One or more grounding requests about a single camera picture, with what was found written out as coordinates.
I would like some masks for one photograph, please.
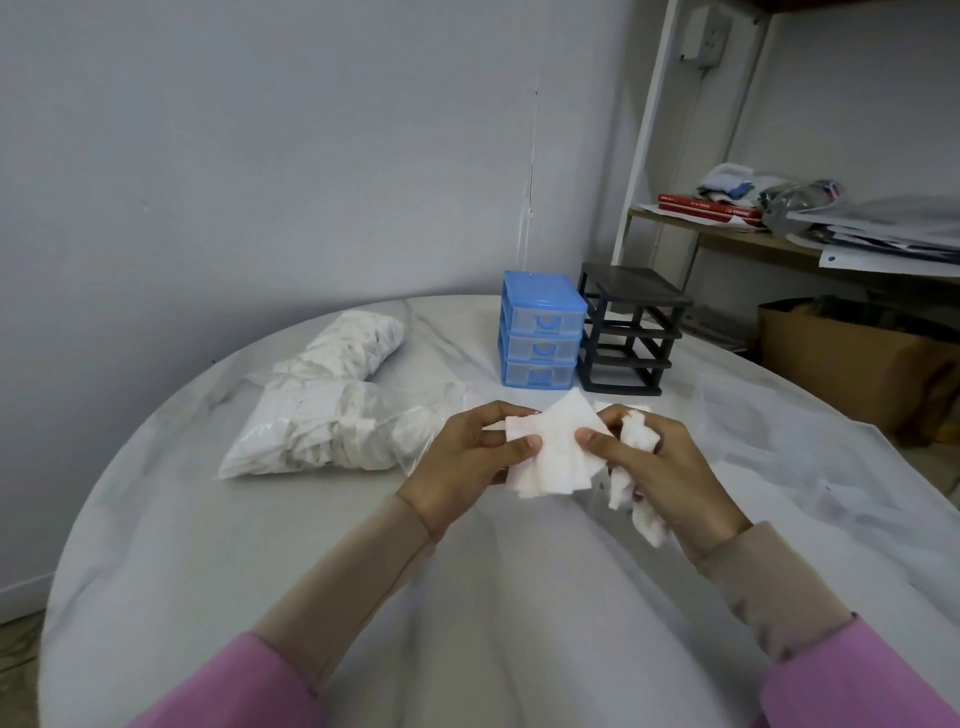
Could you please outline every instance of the white wall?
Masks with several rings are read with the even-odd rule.
[[[730,159],[800,179],[834,177],[857,199],[960,194],[958,33],[952,0],[776,16]],[[688,290],[747,319],[757,303],[792,295],[861,295],[711,251],[698,257]]]
[[[646,83],[625,72],[656,49],[625,51],[662,6],[5,3],[0,620],[38,604],[110,457],[212,360],[609,255]]]

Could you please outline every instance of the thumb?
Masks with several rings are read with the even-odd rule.
[[[647,463],[646,458],[656,459],[656,455],[650,452],[644,452],[629,445],[624,445],[615,437],[605,435],[602,432],[581,427],[574,435],[580,447],[591,452],[597,457],[602,457],[611,465],[619,465],[621,468],[639,467]]]
[[[500,471],[529,460],[540,452],[542,446],[543,441],[539,435],[527,435],[511,440],[499,448],[490,448],[487,453],[489,462],[495,466],[494,470]]]

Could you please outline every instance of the blue drawer organizer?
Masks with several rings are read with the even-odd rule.
[[[507,271],[500,306],[500,374],[508,387],[569,389],[587,302],[564,276]]]

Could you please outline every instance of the brown cardboard box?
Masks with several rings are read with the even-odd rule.
[[[811,301],[759,307],[758,363],[904,444],[929,443],[960,392],[960,332],[901,314],[906,330],[850,323],[866,306],[852,301],[834,301],[823,318]]]

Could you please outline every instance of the electrical box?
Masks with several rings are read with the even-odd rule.
[[[682,61],[696,63],[698,68],[715,68],[720,64],[732,20],[716,5],[704,5],[690,14],[684,32]]]

